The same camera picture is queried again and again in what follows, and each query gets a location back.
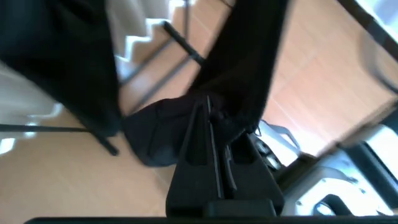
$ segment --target black fabric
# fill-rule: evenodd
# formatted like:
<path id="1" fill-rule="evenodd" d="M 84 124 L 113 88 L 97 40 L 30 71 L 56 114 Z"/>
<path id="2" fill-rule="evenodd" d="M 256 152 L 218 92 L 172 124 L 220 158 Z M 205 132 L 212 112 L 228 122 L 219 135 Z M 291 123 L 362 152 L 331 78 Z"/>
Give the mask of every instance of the black fabric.
<path id="1" fill-rule="evenodd" d="M 187 95 L 156 102 L 127 118 L 126 138 L 144 164 L 176 163 L 194 95 L 212 93 L 223 101 L 214 123 L 219 148 L 256 129 L 266 106 L 287 3 L 236 1 Z"/>
<path id="2" fill-rule="evenodd" d="M 104 0 L 0 1 L 0 60 L 89 130 L 120 129 L 118 78 Z"/>

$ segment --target black cloth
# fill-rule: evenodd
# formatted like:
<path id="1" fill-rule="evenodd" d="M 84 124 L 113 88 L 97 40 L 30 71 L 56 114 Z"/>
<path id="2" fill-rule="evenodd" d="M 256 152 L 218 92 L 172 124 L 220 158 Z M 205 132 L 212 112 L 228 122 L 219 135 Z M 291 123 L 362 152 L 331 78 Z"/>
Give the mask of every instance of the black cloth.
<path id="1" fill-rule="evenodd" d="M 255 130 L 266 106 L 287 2 L 236 1 L 188 93 L 126 119 L 126 138 L 144 164 L 177 162 L 195 100 L 206 95 L 216 105 L 213 111 L 220 112 L 214 123 L 218 147 Z"/>
<path id="2" fill-rule="evenodd" d="M 0 60 L 89 130 L 120 130 L 118 77 L 104 0 L 0 0 Z"/>

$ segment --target tiled floor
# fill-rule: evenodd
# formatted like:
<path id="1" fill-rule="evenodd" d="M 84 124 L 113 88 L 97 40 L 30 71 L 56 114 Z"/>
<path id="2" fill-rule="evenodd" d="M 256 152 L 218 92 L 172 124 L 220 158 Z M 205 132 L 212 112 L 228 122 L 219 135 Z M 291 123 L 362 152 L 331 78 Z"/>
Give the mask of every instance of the tiled floor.
<path id="1" fill-rule="evenodd" d="M 191 18 L 190 43 L 204 56 L 229 9 L 219 0 L 198 0 Z M 182 11 L 174 26 L 182 31 Z M 152 46 L 135 46 L 139 63 L 165 39 L 156 29 Z M 393 95 L 381 88 L 359 61 L 362 28 L 333 0 L 296 0 L 285 29 L 271 97 L 263 118 L 288 127 L 303 150 L 318 154 Z M 129 113 L 145 92 L 184 57 L 171 45 L 121 90 Z M 380 50 L 389 73 L 398 65 Z M 181 95 L 199 67 L 190 62 L 150 102 Z M 76 126 L 64 113 L 52 125 Z M 109 156 L 88 134 L 39 134 L 19 141 L 0 157 L 0 223 L 39 216 L 162 216 L 173 167 L 140 165 L 120 134 L 121 150 Z"/>

